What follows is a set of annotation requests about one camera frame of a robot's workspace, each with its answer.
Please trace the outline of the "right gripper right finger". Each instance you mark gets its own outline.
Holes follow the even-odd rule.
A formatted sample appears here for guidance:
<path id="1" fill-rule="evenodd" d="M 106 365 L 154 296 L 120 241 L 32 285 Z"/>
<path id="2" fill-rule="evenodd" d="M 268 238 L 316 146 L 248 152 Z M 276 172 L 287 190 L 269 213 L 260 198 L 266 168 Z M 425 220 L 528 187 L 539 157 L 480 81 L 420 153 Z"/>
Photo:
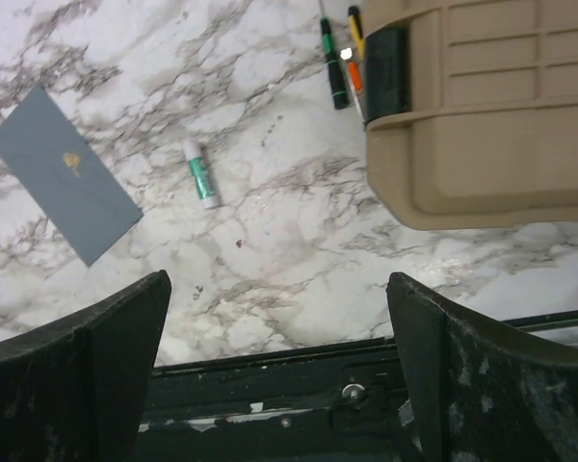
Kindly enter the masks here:
<path id="1" fill-rule="evenodd" d="M 472 311 L 395 272 L 387 303 L 410 423 L 403 461 L 578 461 L 578 346 Z"/>

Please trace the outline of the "green white glue stick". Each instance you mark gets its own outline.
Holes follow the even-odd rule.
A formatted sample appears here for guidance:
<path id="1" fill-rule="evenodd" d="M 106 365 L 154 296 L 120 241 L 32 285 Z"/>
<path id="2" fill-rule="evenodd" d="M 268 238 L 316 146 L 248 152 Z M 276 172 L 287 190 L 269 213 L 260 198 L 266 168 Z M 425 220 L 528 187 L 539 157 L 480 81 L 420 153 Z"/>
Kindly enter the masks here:
<path id="1" fill-rule="evenodd" d="M 182 146 L 189 171 L 195 181 L 198 200 L 204 209 L 219 207 L 220 199 L 200 144 L 196 141 L 186 140 Z"/>

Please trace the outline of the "grey-blue envelope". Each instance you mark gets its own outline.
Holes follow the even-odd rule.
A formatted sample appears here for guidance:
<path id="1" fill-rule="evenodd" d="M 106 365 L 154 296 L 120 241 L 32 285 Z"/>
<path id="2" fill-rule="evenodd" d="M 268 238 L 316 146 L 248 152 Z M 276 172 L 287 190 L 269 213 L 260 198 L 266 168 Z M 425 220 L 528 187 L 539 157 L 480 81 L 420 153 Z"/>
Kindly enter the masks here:
<path id="1" fill-rule="evenodd" d="M 88 267 L 143 217 L 41 86 L 1 123 L 0 158 Z"/>

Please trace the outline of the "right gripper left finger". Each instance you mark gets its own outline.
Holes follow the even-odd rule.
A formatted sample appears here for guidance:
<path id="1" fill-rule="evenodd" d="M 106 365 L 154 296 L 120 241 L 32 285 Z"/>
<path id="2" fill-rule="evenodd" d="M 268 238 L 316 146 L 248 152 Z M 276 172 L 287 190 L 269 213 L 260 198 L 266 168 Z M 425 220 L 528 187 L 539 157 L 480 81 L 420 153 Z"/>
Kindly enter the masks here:
<path id="1" fill-rule="evenodd" d="M 0 342 L 0 461 L 126 460 L 170 298 L 156 271 Z"/>

